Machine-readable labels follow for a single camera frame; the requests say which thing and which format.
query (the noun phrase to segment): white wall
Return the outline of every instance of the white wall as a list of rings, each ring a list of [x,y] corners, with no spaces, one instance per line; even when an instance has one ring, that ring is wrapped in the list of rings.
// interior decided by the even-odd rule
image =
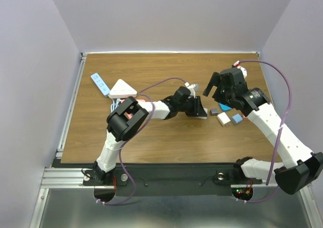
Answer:
[[[260,55],[286,73],[293,91],[287,124],[315,152],[323,151],[322,30],[322,0],[291,0]],[[282,114],[287,106],[285,83],[271,69],[264,66],[263,70],[275,106]],[[313,185],[323,214],[323,174]]]
[[[260,50],[289,0],[54,0],[82,52]]]
[[[0,226],[29,227],[79,50],[52,0],[0,0]]]

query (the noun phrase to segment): white triangle object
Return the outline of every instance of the white triangle object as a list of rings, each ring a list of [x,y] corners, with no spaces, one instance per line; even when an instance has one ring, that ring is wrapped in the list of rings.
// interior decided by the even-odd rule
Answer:
[[[134,90],[128,83],[119,79],[113,88],[110,90],[109,98],[127,98],[136,97],[137,91]]]

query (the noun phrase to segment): cable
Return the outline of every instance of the cable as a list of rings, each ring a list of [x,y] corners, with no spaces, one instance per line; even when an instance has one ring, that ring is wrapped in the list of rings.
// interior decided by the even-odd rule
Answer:
[[[171,79],[178,79],[178,80],[181,80],[183,83],[187,83],[184,79],[182,79],[182,78],[178,78],[178,77],[166,78],[166,79],[164,79],[164,80],[162,80],[162,81],[160,81],[160,82],[158,82],[158,83],[155,83],[155,84],[153,84],[153,85],[151,85],[151,86],[149,86],[149,87],[147,87],[147,88],[144,88],[143,90],[141,90],[141,91],[139,92],[139,94],[140,94],[140,93],[142,93],[142,92],[144,92],[144,91],[146,91],[146,90],[148,90],[148,89],[150,89],[150,88],[152,88],[152,87],[154,87],[154,86],[157,86],[157,85],[159,85],[159,84],[161,84],[161,83],[164,83],[164,82],[166,82],[166,81],[168,81],[168,80],[171,80]]]
[[[148,95],[146,95],[146,94],[139,94],[139,95],[142,95],[142,96],[144,96],[144,97],[146,97],[146,98],[148,98],[149,99],[149,101],[151,102],[151,105],[152,105],[152,111],[151,111],[151,113],[150,113],[150,115],[149,115],[149,117],[148,117],[148,119],[147,119],[147,121],[143,124],[143,126],[136,132],[136,134],[132,137],[132,138],[134,138],[140,131],[142,131],[143,130],[143,128],[145,128],[146,126],[147,126],[147,124],[150,122],[150,120],[151,120],[151,118],[152,118],[152,116],[153,116],[153,113],[155,112],[155,105],[153,104],[153,102],[152,102],[152,99],[148,96]],[[122,169],[123,169],[123,171],[125,172],[125,174],[128,176],[128,178],[130,179],[130,181],[131,181],[131,183],[132,183],[132,185],[133,185],[133,191],[132,191],[132,193],[127,197],[127,198],[125,198],[124,200],[122,200],[122,201],[119,201],[119,202],[115,202],[115,203],[105,203],[105,202],[102,202],[100,199],[96,199],[96,202],[97,203],[100,203],[100,204],[103,204],[103,205],[119,205],[119,204],[123,204],[124,202],[126,202],[126,201],[128,201],[132,196],[134,196],[134,194],[136,193],[136,191],[137,191],[137,186],[136,186],[136,182],[134,181],[134,179],[132,178],[132,176],[128,173],[128,171],[127,171],[127,169],[126,169],[126,167],[125,167],[125,165],[123,164],[123,162],[122,162],[122,157],[121,157],[121,151],[122,151],[122,148],[130,141],[130,140],[128,140],[128,141],[126,141],[126,142],[124,142],[122,145],[121,145],[121,147],[120,147],[120,151],[119,151],[119,161],[120,161],[120,165],[121,165],[121,167],[122,167]]]
[[[213,177],[214,177],[214,175],[207,177],[207,178],[206,178],[206,179],[204,179],[202,182],[200,182],[200,183],[199,183],[199,185],[200,185],[200,186],[203,186],[203,185],[206,183],[206,181],[207,181],[208,179],[213,178]]]
[[[268,66],[271,66],[272,68],[274,68],[283,77],[283,79],[286,82],[287,89],[288,89],[288,105],[287,105],[285,114],[282,117],[281,124],[279,126],[279,130],[278,130],[278,134],[277,134],[277,139],[276,139],[275,146],[274,146],[274,151],[273,151],[271,166],[269,168],[269,173],[268,173],[268,177],[267,177],[267,180],[266,180],[266,185],[268,185],[269,184],[269,181],[271,179],[271,175],[272,175],[273,169],[274,169],[274,164],[275,164],[275,160],[276,160],[277,150],[278,150],[279,142],[280,142],[281,135],[282,135],[282,130],[283,130],[282,125],[285,123],[285,119],[286,119],[286,117],[288,115],[288,112],[289,112],[289,110],[291,108],[291,104],[292,104],[292,90],[291,90],[291,86],[290,86],[287,78],[285,77],[285,75],[277,67],[275,67],[274,65],[272,65],[272,64],[270,64],[268,62],[259,61],[259,60],[243,60],[243,61],[239,61],[239,63],[247,63],[247,62],[263,63],[263,64],[266,64]]]
[[[89,179],[93,179],[93,177],[91,177],[89,174],[86,174],[85,171],[83,171],[84,168],[81,169],[81,173],[84,175],[84,176],[87,176]]]
[[[250,179],[250,180],[251,180],[251,184],[250,184],[250,188],[249,188],[249,190],[248,190],[249,192],[251,191],[251,189],[252,189],[252,184],[253,184],[253,183],[252,183],[252,179]]]
[[[280,190],[279,186],[277,186],[275,188],[275,190],[273,191],[272,194],[270,194],[269,196],[263,198],[263,199],[259,199],[259,200],[249,200],[249,201],[246,201],[246,200],[242,200],[242,199],[238,199],[236,198],[237,201],[240,201],[240,202],[244,202],[244,203],[248,203],[248,204],[257,204],[257,203],[260,203],[260,202],[264,202],[264,201],[267,201],[268,199],[271,199],[272,197],[274,197],[278,190]]]
[[[243,190],[246,190],[247,188],[248,188],[248,186],[249,186],[249,181],[250,181],[250,189],[249,189],[249,191],[251,190],[251,187],[252,187],[252,179],[249,179],[248,181],[247,181],[247,186],[243,189]]]
[[[110,106],[110,111],[112,112],[113,110],[115,110],[118,106],[119,106],[119,103],[120,103],[120,99],[118,98],[116,101],[112,98],[112,104]]]
[[[112,179],[113,179],[113,187],[115,189],[115,194],[116,194],[116,191],[117,191],[117,179],[116,179],[116,176],[114,176]]]

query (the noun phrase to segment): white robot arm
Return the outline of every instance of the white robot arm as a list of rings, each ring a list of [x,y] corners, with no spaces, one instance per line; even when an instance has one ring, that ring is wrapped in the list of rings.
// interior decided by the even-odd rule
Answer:
[[[294,194],[315,180],[323,168],[323,154],[313,153],[284,124],[276,113],[269,98],[259,89],[248,89],[246,70],[239,66],[220,73],[214,72],[203,95],[208,96],[212,87],[217,87],[212,98],[229,107],[240,110],[253,122],[275,146],[279,129],[282,133],[278,145],[278,154],[282,163],[274,164],[271,181],[288,194]],[[247,178],[266,180],[270,171],[270,162],[245,157],[236,162]]]
[[[271,182],[277,182],[286,193],[294,194],[319,176],[323,169],[323,154],[313,153],[286,125],[280,127],[281,118],[269,98],[259,88],[248,89],[246,76],[247,72],[241,66],[220,73],[214,72],[203,95],[208,96],[212,87],[217,87],[212,98],[240,110],[273,146],[279,129],[282,128],[278,154],[283,162],[274,164]],[[180,87],[174,95],[154,103],[137,102],[129,97],[120,104],[107,118],[107,138],[101,155],[93,164],[96,179],[103,184],[105,180],[111,180],[120,149],[136,135],[144,120],[150,117],[152,105],[152,119],[170,119],[179,111],[190,117],[206,118],[207,110],[202,107],[200,97],[195,96],[197,88],[197,84],[187,84],[186,87]],[[128,119],[126,113],[132,114],[132,117]],[[244,178],[266,180],[271,163],[245,157],[237,160],[234,166],[238,167],[238,172]]]
[[[109,175],[116,166],[119,151],[136,135],[146,118],[166,120],[182,111],[189,117],[205,119],[207,109],[203,108],[200,96],[195,94],[198,87],[197,84],[186,84],[186,87],[180,87],[174,95],[153,103],[137,102],[132,97],[125,99],[107,118],[106,141],[100,156],[93,164],[96,178],[103,183],[110,179]]]

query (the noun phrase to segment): wooden tabletop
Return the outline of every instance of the wooden tabletop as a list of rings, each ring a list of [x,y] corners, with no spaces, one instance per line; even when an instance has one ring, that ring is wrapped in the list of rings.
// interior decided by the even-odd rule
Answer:
[[[256,54],[89,54],[68,130],[62,163],[92,163],[106,138],[106,118],[112,101],[105,98],[90,76],[99,73],[109,88],[123,79],[138,92],[160,80],[181,77],[198,83],[203,107],[219,108],[211,96],[202,96],[213,72],[230,68],[237,60],[257,59]],[[245,63],[248,87],[259,87],[268,96],[260,65]],[[164,99],[182,86],[170,80],[147,90],[153,100]],[[230,110],[231,117],[238,113]],[[252,156],[270,161],[273,147],[249,120],[223,127],[214,116],[207,120],[179,113],[170,120],[152,120],[124,148],[123,161],[132,163],[235,162]]]

